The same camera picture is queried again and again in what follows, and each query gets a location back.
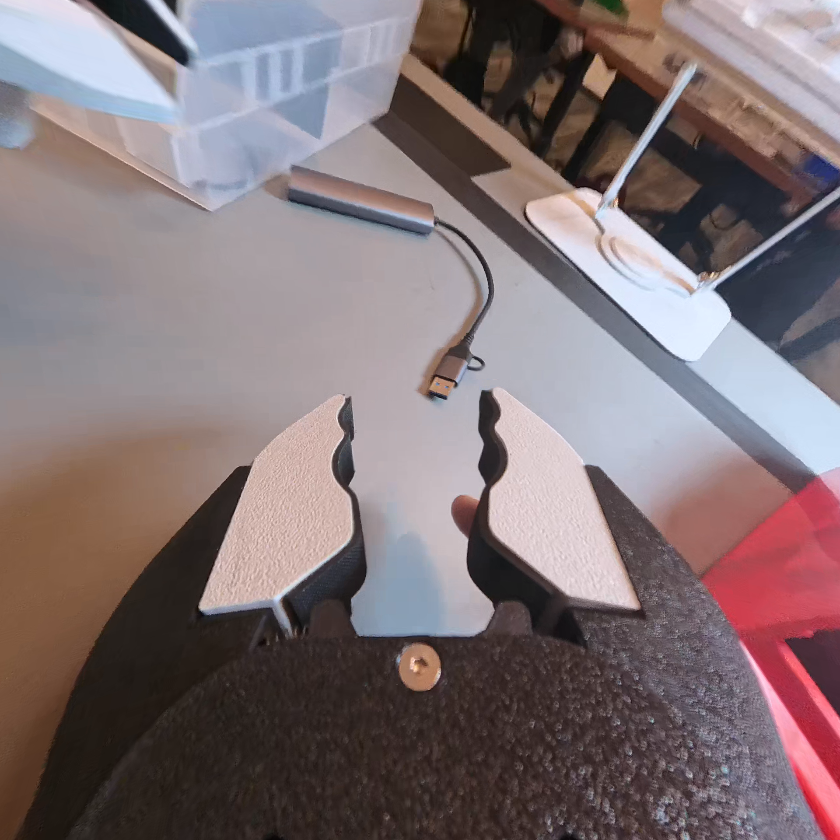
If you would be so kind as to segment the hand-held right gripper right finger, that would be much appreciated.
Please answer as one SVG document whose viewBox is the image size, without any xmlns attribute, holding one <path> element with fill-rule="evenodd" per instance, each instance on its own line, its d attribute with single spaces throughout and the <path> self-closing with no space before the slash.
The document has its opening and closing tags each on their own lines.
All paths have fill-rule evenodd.
<svg viewBox="0 0 840 840">
<path fill-rule="evenodd" d="M 637 613 L 642 606 L 583 459 L 500 387 L 479 397 L 479 474 L 467 569 L 494 604 Z"/>
</svg>

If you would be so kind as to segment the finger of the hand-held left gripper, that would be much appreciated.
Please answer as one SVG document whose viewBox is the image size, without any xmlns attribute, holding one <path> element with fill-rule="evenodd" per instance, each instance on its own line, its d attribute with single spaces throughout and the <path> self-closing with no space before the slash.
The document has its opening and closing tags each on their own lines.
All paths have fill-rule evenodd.
<svg viewBox="0 0 840 840">
<path fill-rule="evenodd" d="M 181 65 L 198 54 L 169 2 L 2 1 L 2 123 L 27 123 L 33 94 L 116 117 L 172 122 L 172 97 L 118 27 Z"/>
</svg>

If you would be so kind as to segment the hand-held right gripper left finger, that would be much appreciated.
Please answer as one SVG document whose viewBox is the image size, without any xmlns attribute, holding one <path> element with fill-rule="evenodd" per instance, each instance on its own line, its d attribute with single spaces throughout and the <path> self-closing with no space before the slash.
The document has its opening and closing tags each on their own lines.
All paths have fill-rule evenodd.
<svg viewBox="0 0 840 840">
<path fill-rule="evenodd" d="M 353 437 L 351 399 L 338 394 L 259 452 L 198 603 L 201 614 L 310 617 L 330 600 L 351 610 L 366 576 L 350 487 Z"/>
</svg>

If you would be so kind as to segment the clear plastic bin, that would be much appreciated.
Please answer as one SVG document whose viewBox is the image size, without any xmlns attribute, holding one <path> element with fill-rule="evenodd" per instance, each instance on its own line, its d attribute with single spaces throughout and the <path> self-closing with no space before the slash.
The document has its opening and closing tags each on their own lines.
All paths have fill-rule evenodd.
<svg viewBox="0 0 840 840">
<path fill-rule="evenodd" d="M 187 66 L 117 27 L 175 100 L 180 122 L 114 116 L 35 96 L 33 110 L 213 211 L 391 104 L 416 1 L 167 2 L 197 46 Z"/>
</svg>

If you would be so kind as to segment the red plastic bin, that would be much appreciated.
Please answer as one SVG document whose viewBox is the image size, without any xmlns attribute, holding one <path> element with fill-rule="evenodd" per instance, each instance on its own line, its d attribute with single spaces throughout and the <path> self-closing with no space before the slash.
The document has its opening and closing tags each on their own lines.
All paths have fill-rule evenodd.
<svg viewBox="0 0 840 840">
<path fill-rule="evenodd" d="M 839 838 L 839 470 L 794 494 L 703 577 L 740 637 L 825 838 Z"/>
</svg>

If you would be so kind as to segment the grey usb hub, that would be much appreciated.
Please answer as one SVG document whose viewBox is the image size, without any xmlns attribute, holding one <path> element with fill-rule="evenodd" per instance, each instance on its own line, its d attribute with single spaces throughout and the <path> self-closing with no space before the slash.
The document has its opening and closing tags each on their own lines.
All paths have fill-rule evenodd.
<svg viewBox="0 0 840 840">
<path fill-rule="evenodd" d="M 437 223 L 430 203 L 300 166 L 290 169 L 287 199 L 414 235 L 429 236 Z"/>
</svg>

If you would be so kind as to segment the instruction sheet on stand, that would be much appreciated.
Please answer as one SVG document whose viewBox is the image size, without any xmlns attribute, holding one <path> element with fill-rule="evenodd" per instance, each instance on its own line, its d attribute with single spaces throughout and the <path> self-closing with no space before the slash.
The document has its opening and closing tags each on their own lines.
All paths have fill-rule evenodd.
<svg viewBox="0 0 840 840">
<path fill-rule="evenodd" d="M 720 271 L 697 274 L 618 205 L 628 176 L 699 72 L 703 52 L 838 143 L 838 2 L 668 2 L 666 24 L 695 52 L 680 67 L 604 192 L 528 203 L 531 226 L 660 346 L 698 361 L 731 319 L 717 289 L 838 202 L 834 186 Z"/>
</svg>

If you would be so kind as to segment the wooden work table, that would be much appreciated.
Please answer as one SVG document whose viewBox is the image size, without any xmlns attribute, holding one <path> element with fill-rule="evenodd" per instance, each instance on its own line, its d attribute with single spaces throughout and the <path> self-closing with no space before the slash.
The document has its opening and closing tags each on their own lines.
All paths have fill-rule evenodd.
<svg viewBox="0 0 840 840">
<path fill-rule="evenodd" d="M 647 52 L 648 44 L 649 41 L 643 38 L 605 33 L 595 28 L 589 29 L 584 37 L 585 47 L 600 56 L 610 70 L 630 80 L 648 96 L 661 102 L 669 91 L 670 80 L 661 80 L 629 54 L 633 49 Z M 797 178 L 792 169 L 787 169 L 776 160 L 760 153 L 745 139 L 731 131 L 727 124 L 711 117 L 691 98 L 678 100 L 673 113 L 691 124 L 705 139 L 729 152 L 787 196 L 805 201 L 816 195 L 816 189 Z"/>
</svg>

